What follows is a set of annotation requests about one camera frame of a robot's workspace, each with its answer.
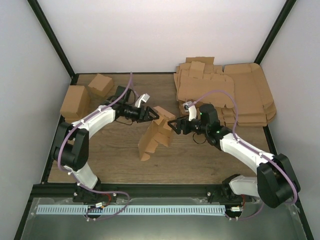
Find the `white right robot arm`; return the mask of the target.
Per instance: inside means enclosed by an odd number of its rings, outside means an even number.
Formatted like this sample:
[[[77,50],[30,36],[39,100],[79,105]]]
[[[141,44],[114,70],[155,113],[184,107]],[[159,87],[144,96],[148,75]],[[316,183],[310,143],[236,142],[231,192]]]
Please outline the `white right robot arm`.
[[[244,141],[233,130],[221,125],[212,104],[199,110],[190,102],[184,104],[187,116],[170,120],[167,124],[176,134],[204,135],[206,141],[218,150],[230,154],[249,167],[255,177],[234,174],[222,183],[223,198],[229,202],[240,195],[256,197],[270,208],[298,200],[300,185],[288,157],[265,152]]]

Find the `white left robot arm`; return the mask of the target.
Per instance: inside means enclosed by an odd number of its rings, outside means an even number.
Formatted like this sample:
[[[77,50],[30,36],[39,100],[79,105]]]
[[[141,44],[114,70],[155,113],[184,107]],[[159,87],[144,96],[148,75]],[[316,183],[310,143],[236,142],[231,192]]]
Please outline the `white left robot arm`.
[[[106,194],[99,187],[100,179],[88,164],[91,137],[120,117],[137,123],[159,118],[151,107],[143,105],[150,98],[147,93],[137,96],[134,103],[128,103],[132,91],[129,86],[118,86],[115,94],[92,113],[72,123],[62,122],[57,128],[50,156],[57,161],[61,171],[73,176],[76,183],[85,189],[84,195],[91,202],[97,202],[102,194]]]

